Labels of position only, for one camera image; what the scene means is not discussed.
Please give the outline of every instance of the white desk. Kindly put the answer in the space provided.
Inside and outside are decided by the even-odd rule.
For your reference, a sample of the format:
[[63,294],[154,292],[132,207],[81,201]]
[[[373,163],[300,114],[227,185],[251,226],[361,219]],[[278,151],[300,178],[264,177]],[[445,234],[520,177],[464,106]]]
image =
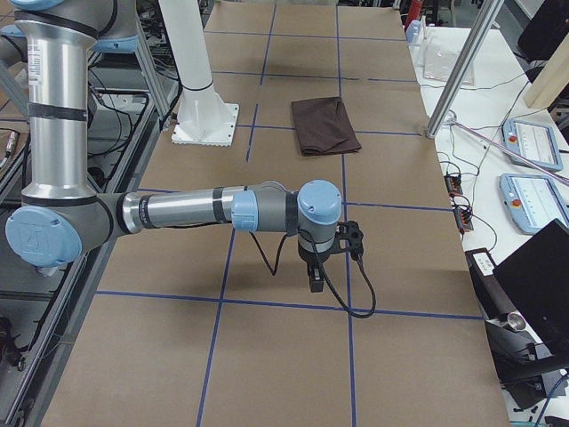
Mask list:
[[[429,40],[432,44],[439,44],[458,52],[463,46],[469,30],[465,28],[428,28],[428,32],[431,32]],[[443,86],[444,83],[442,82],[423,78],[423,67],[419,65],[421,61],[417,55],[419,48],[410,47],[410,50],[419,83],[421,85]],[[492,87],[499,83],[507,82],[516,76],[520,77],[511,83],[500,85],[490,90],[460,90],[452,106],[453,111],[457,114],[458,121],[470,128],[488,125],[498,126],[508,113],[519,92],[527,83],[527,78],[523,73],[524,71],[519,66],[500,31],[491,30],[474,62],[474,87]],[[428,115],[432,114],[442,91],[443,89],[441,88],[426,86],[421,88],[422,99]],[[534,111],[526,107],[522,95],[512,109],[510,117]],[[547,111],[536,112],[531,116],[524,117],[524,120],[553,125],[553,120]],[[559,148],[569,149],[561,132],[556,127],[555,131]],[[479,132],[484,136],[501,142],[501,129],[497,127],[484,129]],[[455,140],[454,154],[475,165],[480,164],[485,153],[485,145],[456,127],[453,128],[453,135]],[[456,163],[463,173],[474,173],[476,171],[473,166],[467,165],[452,156],[452,143],[448,127],[443,128],[437,135],[436,145],[438,151],[451,156],[451,161]],[[440,158],[441,160],[446,160],[445,155],[440,155]],[[569,156],[562,155],[562,159],[565,161],[565,170],[560,174],[567,177],[569,176]],[[442,165],[442,168],[445,171],[446,165]],[[477,177],[476,187],[473,176],[466,175],[462,177],[462,188],[465,195],[470,201],[474,199],[474,213],[489,222],[496,230],[498,242],[492,250],[492,256],[497,263],[502,262],[530,238],[516,228],[501,201],[498,180],[503,173],[540,174],[538,171],[530,168],[513,165],[499,150],[490,148]],[[558,184],[557,188],[565,202],[568,202],[569,188],[561,184]],[[477,219],[474,219],[473,222],[475,230],[466,233],[464,236],[462,242],[464,250],[479,247],[489,248],[492,246],[494,240],[492,231]],[[515,407],[515,403],[513,403],[508,393],[505,393],[505,399],[508,403],[510,419],[527,421],[528,411],[523,414],[514,413],[511,409]],[[547,414],[569,418],[569,398],[552,399]]]

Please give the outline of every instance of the red object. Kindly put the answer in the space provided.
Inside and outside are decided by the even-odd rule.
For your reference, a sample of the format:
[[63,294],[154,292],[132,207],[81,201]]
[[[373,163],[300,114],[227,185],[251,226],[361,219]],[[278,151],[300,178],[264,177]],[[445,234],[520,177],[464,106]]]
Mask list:
[[413,22],[413,20],[419,18],[422,7],[423,0],[413,0],[411,2],[411,6],[409,6],[409,13],[407,14],[407,20],[405,21],[405,31],[407,30],[407,27],[409,27],[409,24]]

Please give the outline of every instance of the white and blue device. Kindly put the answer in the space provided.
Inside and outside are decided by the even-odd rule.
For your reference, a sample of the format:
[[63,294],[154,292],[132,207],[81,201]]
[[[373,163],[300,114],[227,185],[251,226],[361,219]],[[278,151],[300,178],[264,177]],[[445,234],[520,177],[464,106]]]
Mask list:
[[[504,144],[510,151],[533,161],[548,171],[563,169],[553,127],[510,119],[502,127]],[[516,165],[525,165],[514,157]]]
[[500,177],[500,189],[513,222],[524,234],[536,234],[555,219],[569,226],[569,210],[548,176],[506,173]]

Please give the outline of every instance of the brown cloth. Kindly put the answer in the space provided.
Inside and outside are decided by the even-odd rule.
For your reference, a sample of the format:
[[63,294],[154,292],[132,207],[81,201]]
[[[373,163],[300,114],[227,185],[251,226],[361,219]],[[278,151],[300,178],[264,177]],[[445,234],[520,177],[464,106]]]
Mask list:
[[352,153],[362,148],[341,98],[294,101],[292,105],[303,156]]

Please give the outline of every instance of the black monitor back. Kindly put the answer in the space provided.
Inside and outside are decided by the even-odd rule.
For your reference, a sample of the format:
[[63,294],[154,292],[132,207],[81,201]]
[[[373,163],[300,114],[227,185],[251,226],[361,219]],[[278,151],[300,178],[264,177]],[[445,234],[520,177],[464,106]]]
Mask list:
[[569,229],[554,220],[494,276],[549,350],[569,352]]

